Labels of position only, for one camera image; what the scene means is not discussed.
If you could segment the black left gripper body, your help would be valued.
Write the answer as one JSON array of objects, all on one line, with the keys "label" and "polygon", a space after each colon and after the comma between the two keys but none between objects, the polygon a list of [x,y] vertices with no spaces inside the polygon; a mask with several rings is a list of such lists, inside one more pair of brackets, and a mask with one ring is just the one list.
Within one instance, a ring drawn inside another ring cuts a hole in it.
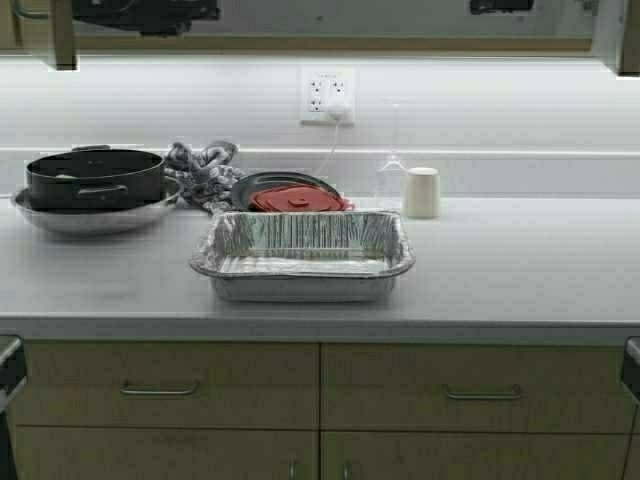
[{"label": "black left gripper body", "polygon": [[76,21],[137,32],[143,36],[178,36],[191,30],[196,20],[217,21],[217,1],[72,1]]}]

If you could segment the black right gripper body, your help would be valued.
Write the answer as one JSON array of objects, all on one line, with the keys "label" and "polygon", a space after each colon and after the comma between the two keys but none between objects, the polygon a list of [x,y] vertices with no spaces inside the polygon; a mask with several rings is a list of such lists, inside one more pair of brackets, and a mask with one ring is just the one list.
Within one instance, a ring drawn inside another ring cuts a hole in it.
[{"label": "black right gripper body", "polygon": [[470,0],[471,14],[522,14],[534,7],[533,0]]}]

